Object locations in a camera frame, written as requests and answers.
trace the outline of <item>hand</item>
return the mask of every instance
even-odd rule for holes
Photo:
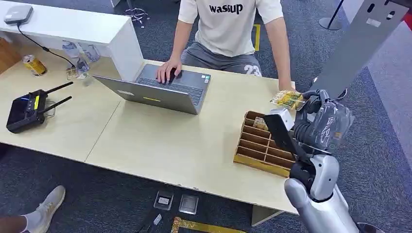
[[[173,68],[176,68],[174,75],[179,75],[180,71],[182,70],[182,62],[180,61],[180,58],[170,57],[167,62],[163,63],[163,65],[157,70],[157,81],[159,81],[160,83],[165,83],[165,80],[170,81],[170,71]]]
[[[279,81],[279,91],[283,91],[283,90],[296,91],[296,90],[292,87],[292,83],[291,83],[291,82],[280,82],[280,81]]]

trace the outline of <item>black cable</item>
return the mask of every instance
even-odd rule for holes
[[[26,36],[26,35],[20,30],[20,23],[17,24],[17,29],[18,29],[18,31],[19,31],[24,37],[26,37],[27,39],[33,41],[33,43],[35,43],[36,45],[40,46],[44,51],[49,52],[49,53],[53,54],[54,56],[61,57],[61,58],[65,59],[67,62],[69,62],[70,65],[71,65],[71,67],[76,67],[76,66],[75,66],[71,61],[69,61],[67,58],[55,54],[54,52],[50,51],[50,49],[48,49],[47,47],[41,46],[39,43],[35,42],[35,41],[32,40],[30,37]]]

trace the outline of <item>white t-shirt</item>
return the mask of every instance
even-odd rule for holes
[[[256,8],[265,24],[283,16],[280,0],[181,0],[179,20],[192,24],[199,13],[196,41],[213,53],[234,57],[255,52]]]

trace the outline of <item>laptop keyboard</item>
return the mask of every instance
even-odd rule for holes
[[[148,86],[159,87],[163,89],[168,89],[168,90],[173,90],[173,91],[180,91],[180,92],[188,93],[194,105],[199,104],[200,97],[202,96],[202,93],[203,93],[203,90],[200,88],[184,86],[184,85],[175,84],[175,83],[161,84],[156,79],[141,78],[139,79],[137,83],[148,85]]]

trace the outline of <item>gray laptop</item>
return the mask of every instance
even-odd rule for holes
[[[158,68],[159,66],[146,64],[136,82],[97,75],[93,77],[125,100],[199,114],[209,86],[210,75],[182,70],[172,82],[162,84],[156,80]]]

